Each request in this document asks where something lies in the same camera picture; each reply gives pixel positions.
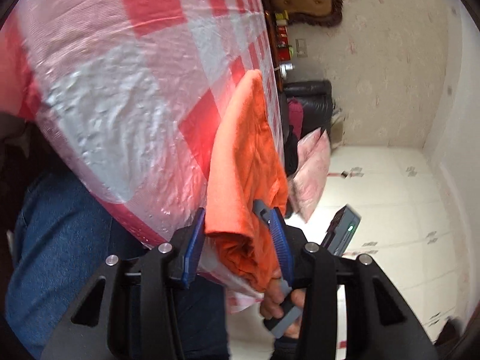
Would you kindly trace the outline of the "right hand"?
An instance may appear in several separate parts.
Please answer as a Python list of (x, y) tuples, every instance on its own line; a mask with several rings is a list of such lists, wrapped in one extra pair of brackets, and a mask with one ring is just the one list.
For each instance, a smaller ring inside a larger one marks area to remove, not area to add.
[[(281, 303), (285, 300), (281, 288), (281, 270), (276, 269), (272, 274), (271, 280), (268, 282), (267, 289), (264, 292), (264, 299), (260, 303), (259, 313), (267, 320), (272, 318), (281, 319), (283, 311)], [(295, 306), (300, 309), (304, 308), (305, 291), (303, 289), (295, 289), (291, 294), (291, 300)], [(285, 331), (285, 336), (291, 339), (298, 339), (300, 333), (302, 318), (299, 317), (292, 325)]]

